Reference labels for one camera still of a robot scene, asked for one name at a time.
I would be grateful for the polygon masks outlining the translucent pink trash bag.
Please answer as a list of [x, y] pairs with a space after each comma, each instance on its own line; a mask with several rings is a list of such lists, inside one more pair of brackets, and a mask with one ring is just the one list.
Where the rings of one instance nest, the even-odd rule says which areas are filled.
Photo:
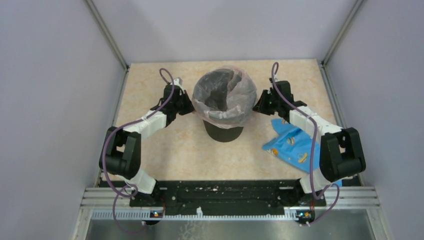
[[243, 127], [257, 102], [257, 87], [243, 69], [223, 66], [197, 81], [191, 102], [197, 115], [216, 127]]

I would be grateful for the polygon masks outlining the black plastic trash bin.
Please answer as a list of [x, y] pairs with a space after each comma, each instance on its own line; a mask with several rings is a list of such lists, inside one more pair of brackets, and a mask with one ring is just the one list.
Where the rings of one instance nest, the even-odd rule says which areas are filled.
[[207, 134], [215, 141], [228, 143], [236, 140], [243, 132], [243, 127], [220, 128], [207, 121], [203, 121]]

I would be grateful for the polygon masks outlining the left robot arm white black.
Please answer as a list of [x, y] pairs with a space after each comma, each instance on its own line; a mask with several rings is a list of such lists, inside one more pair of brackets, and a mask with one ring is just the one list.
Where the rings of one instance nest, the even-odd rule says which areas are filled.
[[99, 159], [99, 167], [109, 186], [114, 187], [109, 175], [119, 177], [135, 193], [141, 193], [141, 200], [147, 206], [156, 206], [161, 194], [156, 190], [157, 180], [141, 167], [142, 141], [168, 127], [178, 115], [183, 116], [193, 111], [194, 107], [183, 88], [182, 79], [175, 78], [165, 86], [158, 104], [144, 116], [120, 127], [110, 127]]

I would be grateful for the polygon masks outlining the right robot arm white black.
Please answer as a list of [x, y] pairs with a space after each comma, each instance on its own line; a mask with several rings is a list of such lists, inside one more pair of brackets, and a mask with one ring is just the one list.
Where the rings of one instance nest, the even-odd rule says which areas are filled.
[[279, 116], [271, 121], [277, 137], [262, 149], [308, 174], [295, 184], [297, 205], [307, 206], [314, 194], [366, 169], [359, 132], [332, 124], [304, 102], [295, 101], [288, 81], [263, 90], [253, 110]]

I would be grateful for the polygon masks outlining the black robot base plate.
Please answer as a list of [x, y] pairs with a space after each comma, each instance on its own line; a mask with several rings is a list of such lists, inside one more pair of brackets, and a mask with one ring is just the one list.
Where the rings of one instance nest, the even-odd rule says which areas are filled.
[[277, 216], [286, 207], [324, 207], [325, 199], [314, 200], [301, 193], [297, 180], [160, 180], [153, 192], [138, 193], [131, 207], [163, 207], [167, 216]]

